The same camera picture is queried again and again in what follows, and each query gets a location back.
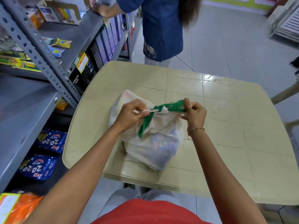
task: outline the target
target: hair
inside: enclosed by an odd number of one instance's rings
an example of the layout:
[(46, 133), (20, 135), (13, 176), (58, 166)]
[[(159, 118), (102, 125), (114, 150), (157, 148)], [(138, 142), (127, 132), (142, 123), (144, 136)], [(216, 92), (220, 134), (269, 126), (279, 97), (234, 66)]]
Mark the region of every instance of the hair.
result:
[(196, 23), (202, 0), (180, 0), (178, 16), (184, 28)]

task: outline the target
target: sleeve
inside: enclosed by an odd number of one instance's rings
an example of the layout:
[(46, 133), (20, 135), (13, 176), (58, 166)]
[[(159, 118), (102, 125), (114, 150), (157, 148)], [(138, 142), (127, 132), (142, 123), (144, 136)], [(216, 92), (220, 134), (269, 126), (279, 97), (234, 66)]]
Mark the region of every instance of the sleeve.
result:
[(144, 0), (116, 0), (116, 6), (122, 13), (129, 13), (138, 9)]

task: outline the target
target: shopping bag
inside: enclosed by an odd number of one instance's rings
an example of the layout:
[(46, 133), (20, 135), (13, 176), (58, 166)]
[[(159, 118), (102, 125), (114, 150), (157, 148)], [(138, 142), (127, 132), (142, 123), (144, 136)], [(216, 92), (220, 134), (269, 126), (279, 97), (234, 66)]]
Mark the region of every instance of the shopping bag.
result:
[(183, 100), (156, 106), (129, 90), (114, 102), (110, 109), (109, 126), (118, 116), (122, 105), (140, 99), (150, 115), (140, 119), (120, 137), (128, 154), (155, 170), (162, 170), (176, 154), (184, 139), (182, 112)]

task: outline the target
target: gray floor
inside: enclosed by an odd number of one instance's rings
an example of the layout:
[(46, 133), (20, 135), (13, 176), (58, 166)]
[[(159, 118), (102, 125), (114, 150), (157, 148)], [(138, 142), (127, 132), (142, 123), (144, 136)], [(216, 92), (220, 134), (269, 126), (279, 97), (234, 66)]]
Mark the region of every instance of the gray floor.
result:
[[(276, 37), (268, 39), (266, 19), (258, 14), (204, 5), (199, 21), (184, 31), (184, 50), (178, 56), (196, 72), (254, 82), (272, 97), (295, 83), (295, 69), (289, 62), (299, 56), (297, 44)], [(139, 33), (133, 62), (144, 64), (143, 35)], [(192, 70), (177, 57), (170, 68)], [(277, 104), (282, 120), (299, 118), (299, 95)], [(299, 127), (293, 129), (299, 142)], [(78, 223), (90, 223), (99, 214), (109, 196), (123, 183), (102, 178)], [(181, 204), (201, 219), (220, 224), (211, 198), (174, 193)]]

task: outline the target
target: white cloth bag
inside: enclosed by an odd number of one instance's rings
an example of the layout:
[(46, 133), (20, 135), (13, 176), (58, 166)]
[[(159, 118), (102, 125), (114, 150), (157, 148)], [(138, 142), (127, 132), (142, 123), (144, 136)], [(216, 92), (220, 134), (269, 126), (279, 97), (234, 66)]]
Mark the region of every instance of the white cloth bag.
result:
[[(153, 109), (155, 106), (150, 101), (126, 90), (110, 109), (109, 126), (116, 120), (122, 105), (135, 99), (144, 102), (147, 110)], [(152, 169), (164, 169), (184, 139), (181, 114), (181, 112), (169, 112), (165, 107), (161, 112), (154, 112), (150, 124), (140, 138), (137, 133), (143, 123), (141, 119), (120, 137), (124, 141), (126, 152)]]

